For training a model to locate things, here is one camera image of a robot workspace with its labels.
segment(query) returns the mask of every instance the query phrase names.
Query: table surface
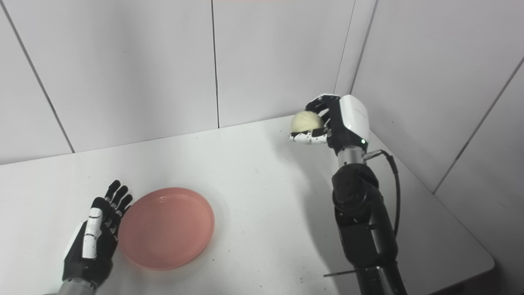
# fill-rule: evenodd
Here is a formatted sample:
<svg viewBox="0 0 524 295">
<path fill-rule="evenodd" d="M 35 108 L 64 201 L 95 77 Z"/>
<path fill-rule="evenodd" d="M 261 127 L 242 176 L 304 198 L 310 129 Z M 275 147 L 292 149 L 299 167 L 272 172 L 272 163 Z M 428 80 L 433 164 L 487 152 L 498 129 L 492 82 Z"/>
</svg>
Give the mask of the table surface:
<svg viewBox="0 0 524 295">
<path fill-rule="evenodd" d="M 175 270 L 136 268 L 117 250 L 97 295 L 359 294 L 331 201 L 337 160 L 326 145 L 288 141 L 291 117 L 0 166 L 0 290 L 39 295 L 60 286 L 78 222 L 113 179 L 134 196 L 169 186 L 208 199 L 216 228 L 207 249 Z M 369 150 L 386 146 L 372 134 Z M 397 160 L 402 190 L 398 263 L 409 294 L 429 294 L 483 273 L 493 259 Z M 369 161 L 390 218 L 387 161 Z"/>
</svg>

